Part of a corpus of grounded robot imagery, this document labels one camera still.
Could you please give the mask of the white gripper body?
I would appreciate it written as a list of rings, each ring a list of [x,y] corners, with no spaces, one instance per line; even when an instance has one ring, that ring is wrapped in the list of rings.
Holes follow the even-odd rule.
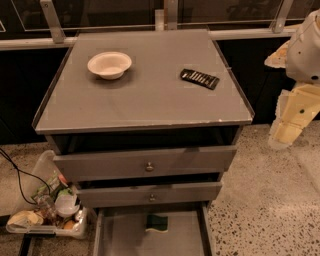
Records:
[[[278,98],[276,134],[300,134],[320,111],[320,88],[302,84]]]

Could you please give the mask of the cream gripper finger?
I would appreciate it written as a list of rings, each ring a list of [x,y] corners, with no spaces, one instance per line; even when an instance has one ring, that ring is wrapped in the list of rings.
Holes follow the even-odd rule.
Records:
[[[285,68],[289,42],[282,44],[275,52],[269,55],[264,64],[271,68]]]
[[[275,120],[269,131],[268,145],[275,150],[283,150],[291,146],[302,130],[298,127]]]

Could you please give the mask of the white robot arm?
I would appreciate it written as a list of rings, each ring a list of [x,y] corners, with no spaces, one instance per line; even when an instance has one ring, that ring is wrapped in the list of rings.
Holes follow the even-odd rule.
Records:
[[[320,10],[311,12],[291,38],[267,57],[264,64],[284,68],[295,81],[277,101],[268,144],[276,150],[293,144],[320,112]]]

